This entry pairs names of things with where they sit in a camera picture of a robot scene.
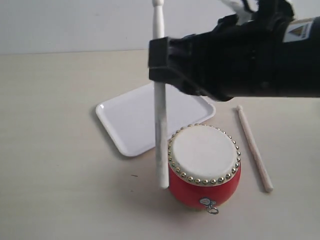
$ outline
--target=white drumstick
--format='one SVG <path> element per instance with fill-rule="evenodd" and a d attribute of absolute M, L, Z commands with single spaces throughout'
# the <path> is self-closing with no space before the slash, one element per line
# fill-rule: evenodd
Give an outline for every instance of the white drumstick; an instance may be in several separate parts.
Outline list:
<path fill-rule="evenodd" d="M 153 39 L 165 36 L 164 0 L 152 0 Z M 169 187 L 168 169 L 168 124 L 166 105 L 166 85 L 154 83 L 154 121 L 155 121 L 155 161 L 158 184 L 162 189 Z"/>
<path fill-rule="evenodd" d="M 274 190 L 274 186 L 272 185 L 272 182 L 270 180 L 270 177 L 268 175 L 266 167 L 265 167 L 265 165 L 264 165 L 264 163 L 262 161 L 259 149 L 257 147 L 257 144 L 256 144 L 256 141 L 254 139 L 254 136 L 253 136 L 253 134 L 251 132 L 251 129 L 250 129 L 248 120 L 246 118 L 246 115 L 244 113 L 243 107 L 239 105 L 239 106 L 237 106 L 237 110 L 238 110 L 238 113 L 239 113 L 239 118 L 240 118 L 240 121 L 241 121 L 241 125 L 242 125 L 242 128 L 243 128 L 244 134 L 246 136 L 248 145 L 250 147 L 251 153 L 252 153 L 252 155 L 254 157 L 254 160 L 255 160 L 255 163 L 257 165 L 258 171 L 259 171 L 260 176 L 262 178 L 264 189 L 265 189 L 265 191 L 267 193 L 270 193 L 270 192 L 272 192 Z"/>

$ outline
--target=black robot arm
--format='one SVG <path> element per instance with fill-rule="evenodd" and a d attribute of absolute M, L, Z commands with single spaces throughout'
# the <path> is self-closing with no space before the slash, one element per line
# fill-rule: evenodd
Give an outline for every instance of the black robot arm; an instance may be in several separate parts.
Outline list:
<path fill-rule="evenodd" d="M 237 20 L 229 15 L 210 32 L 151 40 L 149 79 L 217 101 L 320 97 L 320 17 L 295 20 L 287 1 L 260 0 L 250 21 Z"/>

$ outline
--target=red drum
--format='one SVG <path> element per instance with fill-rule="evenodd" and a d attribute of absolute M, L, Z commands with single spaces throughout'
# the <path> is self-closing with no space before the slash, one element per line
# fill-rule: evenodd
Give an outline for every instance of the red drum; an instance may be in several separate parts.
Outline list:
<path fill-rule="evenodd" d="M 193 209 L 218 214 L 236 191 L 241 175 L 239 147 L 231 136 L 207 125 L 182 127 L 169 140 L 169 190 Z"/>

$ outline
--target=white wall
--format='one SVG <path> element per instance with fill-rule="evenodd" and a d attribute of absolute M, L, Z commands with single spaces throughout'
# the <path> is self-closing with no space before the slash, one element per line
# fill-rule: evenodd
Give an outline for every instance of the white wall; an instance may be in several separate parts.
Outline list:
<path fill-rule="evenodd" d="M 320 16 L 319 0 L 293 0 L 300 18 Z M 165 33 L 213 29 L 232 14 L 219 0 L 165 0 Z M 146 49 L 151 0 L 0 0 L 0 54 Z"/>

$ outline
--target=warning label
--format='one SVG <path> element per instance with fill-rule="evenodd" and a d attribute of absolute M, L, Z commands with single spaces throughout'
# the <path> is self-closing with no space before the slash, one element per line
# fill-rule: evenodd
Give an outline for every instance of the warning label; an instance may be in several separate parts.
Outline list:
<path fill-rule="evenodd" d="M 313 19 L 306 20 L 293 21 L 285 31 L 283 42 L 290 43 L 308 39 L 314 21 Z"/>

